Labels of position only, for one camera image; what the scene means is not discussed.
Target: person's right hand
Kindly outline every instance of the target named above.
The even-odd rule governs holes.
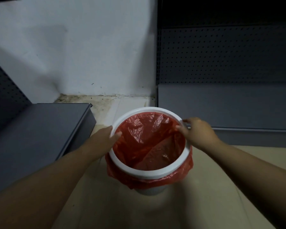
[[[183,122],[190,123],[191,129],[187,129],[184,126],[176,126],[176,128],[192,146],[200,150],[206,150],[209,146],[221,142],[211,126],[198,117],[189,118],[183,120]]]

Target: wall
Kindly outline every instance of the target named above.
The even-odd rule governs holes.
[[[152,95],[156,0],[0,3],[0,65],[32,102]]]

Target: tile floor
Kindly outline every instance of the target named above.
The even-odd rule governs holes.
[[[127,111],[155,104],[154,98],[128,96],[61,96],[57,102],[92,103],[94,132]],[[286,169],[286,148],[237,147]],[[108,177],[100,159],[81,178],[53,229],[274,228],[206,154],[195,149],[193,161],[182,182],[148,197]]]

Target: red plastic bag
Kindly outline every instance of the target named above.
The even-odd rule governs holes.
[[[184,136],[178,122],[156,112],[143,112],[126,119],[117,128],[121,138],[113,146],[117,158],[139,170],[156,170],[172,164],[183,152]]]
[[[183,152],[185,138],[175,127],[178,122],[155,112],[144,112],[126,119],[116,130],[122,136],[113,146],[117,158],[125,165],[139,170],[156,170],[173,163]],[[132,177],[120,170],[105,156],[107,173],[133,189],[148,189],[182,180],[193,167],[192,151],[185,162],[171,174],[155,180]]]

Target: person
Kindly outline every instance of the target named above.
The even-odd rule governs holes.
[[[199,119],[177,129],[210,156],[277,228],[286,228],[286,170],[222,142]],[[50,228],[88,166],[109,152],[121,132],[100,129],[79,149],[0,192],[0,228]]]

